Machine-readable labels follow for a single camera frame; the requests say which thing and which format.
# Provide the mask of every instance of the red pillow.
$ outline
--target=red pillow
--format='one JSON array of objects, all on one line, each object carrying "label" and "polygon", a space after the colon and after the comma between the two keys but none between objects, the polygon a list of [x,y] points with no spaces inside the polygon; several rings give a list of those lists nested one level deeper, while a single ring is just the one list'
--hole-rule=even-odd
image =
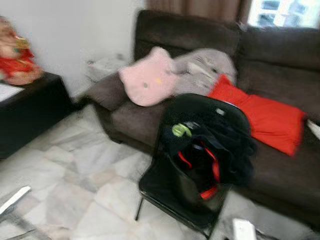
[{"label": "red pillow", "polygon": [[221,75],[209,98],[240,108],[251,125],[251,135],[259,141],[293,156],[303,134],[305,113],[300,109],[257,95],[248,95]]}]

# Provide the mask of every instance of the curtain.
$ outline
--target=curtain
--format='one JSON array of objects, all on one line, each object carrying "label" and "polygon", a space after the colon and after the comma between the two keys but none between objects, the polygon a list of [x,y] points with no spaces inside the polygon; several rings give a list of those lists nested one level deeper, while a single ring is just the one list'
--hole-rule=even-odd
[{"label": "curtain", "polygon": [[147,0],[147,8],[216,21],[247,23],[252,0]]}]

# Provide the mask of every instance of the sofa armrest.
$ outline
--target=sofa armrest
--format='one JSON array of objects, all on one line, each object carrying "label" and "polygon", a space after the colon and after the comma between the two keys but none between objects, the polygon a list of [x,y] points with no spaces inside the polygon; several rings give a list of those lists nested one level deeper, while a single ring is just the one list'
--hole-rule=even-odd
[{"label": "sofa armrest", "polygon": [[118,72],[101,79],[85,95],[109,111],[116,110],[129,99]]}]

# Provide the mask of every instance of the sofa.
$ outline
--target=sofa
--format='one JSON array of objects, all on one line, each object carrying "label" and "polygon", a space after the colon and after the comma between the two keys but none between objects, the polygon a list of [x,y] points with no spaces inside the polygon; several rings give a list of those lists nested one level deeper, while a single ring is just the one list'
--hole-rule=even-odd
[{"label": "sofa", "polygon": [[[214,48],[231,56],[237,87],[279,101],[320,122],[320,31],[310,28],[243,27],[191,16],[142,10],[134,35],[134,60],[160,46],[171,56]],[[99,120],[116,142],[152,152],[161,117],[171,99],[138,106],[118,73],[87,91]],[[257,141],[249,186],[236,190],[275,211],[320,229],[320,141],[305,126],[294,157]]]}]

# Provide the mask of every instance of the black cabinet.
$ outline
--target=black cabinet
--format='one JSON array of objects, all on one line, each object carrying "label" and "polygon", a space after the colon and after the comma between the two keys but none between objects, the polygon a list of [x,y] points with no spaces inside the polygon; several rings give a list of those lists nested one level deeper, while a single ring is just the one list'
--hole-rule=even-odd
[{"label": "black cabinet", "polygon": [[74,110],[62,78],[45,73],[0,102],[0,159],[7,158]]}]

